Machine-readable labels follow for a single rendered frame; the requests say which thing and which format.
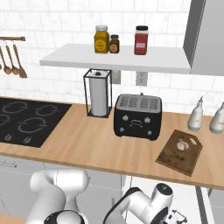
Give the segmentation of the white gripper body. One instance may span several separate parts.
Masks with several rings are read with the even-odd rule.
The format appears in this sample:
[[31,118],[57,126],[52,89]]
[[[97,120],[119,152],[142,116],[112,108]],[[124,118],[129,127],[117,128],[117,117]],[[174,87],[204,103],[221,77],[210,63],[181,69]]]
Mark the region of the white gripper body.
[[187,218],[178,210],[170,210],[165,218],[165,224],[186,224]]

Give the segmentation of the dark wooden cutting board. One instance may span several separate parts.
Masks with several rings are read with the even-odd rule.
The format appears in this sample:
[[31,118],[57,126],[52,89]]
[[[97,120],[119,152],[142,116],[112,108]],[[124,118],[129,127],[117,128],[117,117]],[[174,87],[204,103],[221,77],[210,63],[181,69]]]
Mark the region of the dark wooden cutting board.
[[[177,148],[179,139],[186,142],[189,148],[186,150],[179,150]],[[175,129],[156,161],[161,165],[191,177],[202,147],[203,145],[196,136]]]

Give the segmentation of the garlic bulb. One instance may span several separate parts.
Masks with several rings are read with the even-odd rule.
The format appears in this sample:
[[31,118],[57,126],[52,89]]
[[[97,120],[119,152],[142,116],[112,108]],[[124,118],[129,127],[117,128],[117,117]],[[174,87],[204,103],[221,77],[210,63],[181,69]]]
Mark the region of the garlic bulb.
[[177,148],[181,151],[184,151],[189,148],[189,145],[186,142],[184,142],[182,139],[179,139],[177,143]]

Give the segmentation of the grey cupboard front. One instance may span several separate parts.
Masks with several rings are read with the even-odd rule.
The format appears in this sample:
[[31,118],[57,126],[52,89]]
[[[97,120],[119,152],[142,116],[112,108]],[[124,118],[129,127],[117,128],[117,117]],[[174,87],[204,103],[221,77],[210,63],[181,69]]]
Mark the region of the grey cupboard front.
[[208,190],[215,224],[224,224],[224,190],[210,188]]

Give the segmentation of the black four-slot toaster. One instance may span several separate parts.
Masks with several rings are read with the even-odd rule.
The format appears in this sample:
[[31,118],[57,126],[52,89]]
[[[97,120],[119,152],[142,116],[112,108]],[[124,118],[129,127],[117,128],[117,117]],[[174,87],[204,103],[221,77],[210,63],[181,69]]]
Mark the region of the black four-slot toaster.
[[162,122],[160,97],[143,94],[120,94],[115,103],[114,132],[122,137],[158,139]]

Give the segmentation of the white paper towel roll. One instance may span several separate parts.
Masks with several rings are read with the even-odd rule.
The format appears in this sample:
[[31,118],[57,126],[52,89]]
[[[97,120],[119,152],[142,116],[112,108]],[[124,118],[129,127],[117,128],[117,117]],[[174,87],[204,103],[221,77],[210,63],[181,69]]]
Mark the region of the white paper towel roll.
[[89,90],[91,109],[94,116],[105,116],[107,114],[106,100],[106,71],[92,70],[89,74]]

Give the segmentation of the grey drawer front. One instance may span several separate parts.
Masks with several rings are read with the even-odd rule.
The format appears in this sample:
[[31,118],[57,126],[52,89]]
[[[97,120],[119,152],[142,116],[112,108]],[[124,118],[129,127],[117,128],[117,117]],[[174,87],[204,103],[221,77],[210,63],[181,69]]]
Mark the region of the grey drawer front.
[[36,199],[30,188],[31,176],[44,166],[41,162],[4,156],[0,156],[0,163],[17,165],[0,166],[0,195],[6,211],[11,216],[26,218]]

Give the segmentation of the red jar with black lid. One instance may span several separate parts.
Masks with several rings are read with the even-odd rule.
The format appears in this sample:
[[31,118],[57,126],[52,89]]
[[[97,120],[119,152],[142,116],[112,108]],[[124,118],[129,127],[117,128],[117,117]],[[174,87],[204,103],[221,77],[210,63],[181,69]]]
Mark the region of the red jar with black lid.
[[148,45],[148,26],[138,25],[135,33],[135,55],[145,55],[147,53]]

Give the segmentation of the small brown spice jar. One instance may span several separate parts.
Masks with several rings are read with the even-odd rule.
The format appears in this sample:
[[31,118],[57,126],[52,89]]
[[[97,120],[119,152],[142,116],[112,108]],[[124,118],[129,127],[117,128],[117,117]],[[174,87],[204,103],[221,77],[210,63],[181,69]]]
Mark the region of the small brown spice jar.
[[109,51],[111,53],[119,53],[119,46],[119,36],[117,34],[112,34],[110,36]]

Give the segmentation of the yellow jar with white lid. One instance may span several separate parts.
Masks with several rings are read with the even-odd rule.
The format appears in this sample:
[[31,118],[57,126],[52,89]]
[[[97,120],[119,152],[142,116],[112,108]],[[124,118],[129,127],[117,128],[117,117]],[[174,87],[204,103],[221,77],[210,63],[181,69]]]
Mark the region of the yellow jar with white lid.
[[99,24],[95,27],[94,51],[107,53],[109,51],[109,33],[106,25]]

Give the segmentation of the wooden spatula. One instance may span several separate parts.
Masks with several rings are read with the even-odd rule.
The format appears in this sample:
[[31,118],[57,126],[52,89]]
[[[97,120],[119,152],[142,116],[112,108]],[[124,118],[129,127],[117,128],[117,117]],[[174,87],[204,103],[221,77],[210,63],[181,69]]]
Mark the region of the wooden spatula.
[[21,63],[20,63],[20,59],[19,59],[19,56],[18,56],[18,49],[16,47],[16,45],[13,45],[13,49],[14,49],[14,53],[16,55],[16,58],[17,58],[17,63],[18,63],[18,75],[20,78],[26,78],[27,77],[27,74],[25,72],[25,70],[23,69]]

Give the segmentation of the wooden spoon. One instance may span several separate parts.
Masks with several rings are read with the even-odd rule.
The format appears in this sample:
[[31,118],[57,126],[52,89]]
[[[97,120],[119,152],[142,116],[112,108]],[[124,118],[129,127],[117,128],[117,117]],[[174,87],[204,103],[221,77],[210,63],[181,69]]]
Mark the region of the wooden spoon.
[[[0,47],[0,55],[3,58],[4,55],[3,55],[3,52],[2,52],[2,48],[1,47]],[[4,72],[6,74],[11,74],[11,69],[8,66],[6,66],[5,63],[3,65],[4,65],[4,68],[3,68]]]
[[10,63],[11,63],[11,72],[15,75],[18,75],[19,71],[18,71],[18,68],[16,68],[13,64],[13,61],[12,61],[12,57],[11,57],[11,51],[10,51],[10,48],[9,46],[6,44],[6,50],[7,50],[7,53],[9,55],[9,58],[10,58]]

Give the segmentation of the grey wall socket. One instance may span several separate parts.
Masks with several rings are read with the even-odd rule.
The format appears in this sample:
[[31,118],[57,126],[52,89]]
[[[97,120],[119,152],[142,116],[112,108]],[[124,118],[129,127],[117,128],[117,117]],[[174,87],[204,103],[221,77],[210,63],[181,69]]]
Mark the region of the grey wall socket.
[[148,73],[147,72],[137,72],[136,73],[136,85],[137,86],[147,86]]
[[112,83],[113,84],[120,84],[121,83],[121,71],[120,70],[113,70],[112,71]]

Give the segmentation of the white wall shelf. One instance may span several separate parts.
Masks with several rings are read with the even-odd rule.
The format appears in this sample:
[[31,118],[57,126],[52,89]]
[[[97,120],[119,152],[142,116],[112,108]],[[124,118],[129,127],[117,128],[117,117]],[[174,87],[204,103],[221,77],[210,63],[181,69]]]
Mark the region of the white wall shelf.
[[191,67],[183,48],[149,47],[135,55],[134,47],[122,45],[119,53],[95,53],[92,45],[66,44],[39,61],[41,66],[80,67],[149,73],[189,74]]

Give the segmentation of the grey wall cupboard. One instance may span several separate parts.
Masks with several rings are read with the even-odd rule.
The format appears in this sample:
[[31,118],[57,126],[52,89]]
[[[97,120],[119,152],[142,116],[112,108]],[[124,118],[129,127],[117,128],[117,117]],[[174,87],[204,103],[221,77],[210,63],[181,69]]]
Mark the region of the grey wall cupboard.
[[191,74],[224,76],[224,0],[192,0],[183,45]]

